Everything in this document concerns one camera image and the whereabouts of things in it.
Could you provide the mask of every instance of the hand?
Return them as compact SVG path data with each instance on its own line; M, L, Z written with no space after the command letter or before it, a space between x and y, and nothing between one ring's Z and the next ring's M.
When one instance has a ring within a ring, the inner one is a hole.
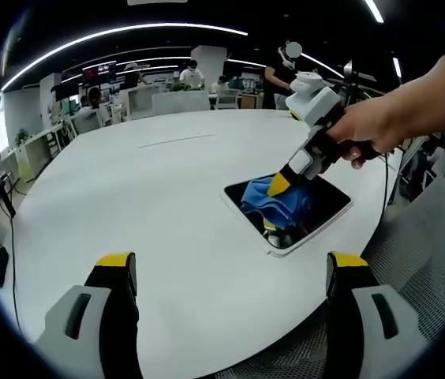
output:
M402 140L399 123L392 121L391 107L386 96L368 99L346 108L344 116L327 134L338 143L345 140L371 141L377 152L390 152ZM352 167L361 168L365 162L361 151L352 147L343 158L352 162Z

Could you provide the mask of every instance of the table surface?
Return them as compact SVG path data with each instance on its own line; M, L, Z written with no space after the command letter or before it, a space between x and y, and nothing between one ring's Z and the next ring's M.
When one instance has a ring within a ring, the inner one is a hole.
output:
M340 160L323 177L353 206L287 257L267 255L267 242L223 190L279 170L308 131L286 111L228 110L144 118L77 137L14 219L27 340L39 337L45 313L98 259L130 250L144 377L203 376L283 337L324 300L327 253L361 254L383 205L385 163L356 171ZM401 152L389 159L388 195L400 159ZM11 281L9 269L0 299L13 319Z

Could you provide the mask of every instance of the yellow tip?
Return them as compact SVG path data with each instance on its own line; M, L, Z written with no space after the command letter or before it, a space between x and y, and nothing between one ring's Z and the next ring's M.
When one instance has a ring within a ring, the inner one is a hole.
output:
M270 187L268 188L267 195L270 197L276 196L284 192L290 187L290 183L282 176L280 172L275 174L271 180Z
M276 231L277 230L277 227L265 218L263 218L263 226L267 231Z

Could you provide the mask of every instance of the led strip light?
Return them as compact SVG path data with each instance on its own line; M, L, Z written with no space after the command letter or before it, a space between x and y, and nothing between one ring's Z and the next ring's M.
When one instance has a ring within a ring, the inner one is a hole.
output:
M109 34L119 33L119 32L127 32L129 30L137 30L137 29L147 29L147 28L202 28L202 29L211 29L211 30L217 30L220 32L228 32L233 34L238 34L240 36L247 36L248 33L241 32L239 30L235 29L229 29L229 28L221 28L219 26L212 26L212 25L204 25L204 24L188 24L188 23L178 23L178 22L163 22L158 24L139 24L139 25L130 25L125 26L122 28L114 28L114 29L108 29L104 30L102 32L90 34L85 37L81 37L79 39L75 39L74 41L65 43L64 45L61 45L60 47L56 47L55 49L49 51L48 53L42 55L41 57L37 58L30 64L28 64L26 67L21 69L18 73L16 73L13 77L11 77L2 87L2 91L5 91L12 83L14 83L17 79L22 77L25 73L27 73L30 69L37 66L41 62L45 61L49 57L52 57L53 55L59 53L60 51L63 51L65 49L68 49L69 47L72 47L74 45L77 45L78 43L82 43L85 41L88 41L90 39L98 38L101 36L106 36Z

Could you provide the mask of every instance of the wall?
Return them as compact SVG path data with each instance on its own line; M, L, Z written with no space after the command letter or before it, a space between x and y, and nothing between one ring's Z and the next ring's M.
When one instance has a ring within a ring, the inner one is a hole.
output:
M2 95L2 102L7 138L11 148L16 146L15 139L19 129L25 129L30 135L43 130L39 88L5 92Z
M52 105L52 95L50 91L56 84L61 84L61 82L62 75L60 73L52 73L40 81L39 106L37 109L39 109L39 112L42 115L44 129L52 127L49 119L49 112L47 111Z
M210 88L223 75L227 50L225 47L200 45L191 51L191 58L198 61L198 69L205 76L205 86Z

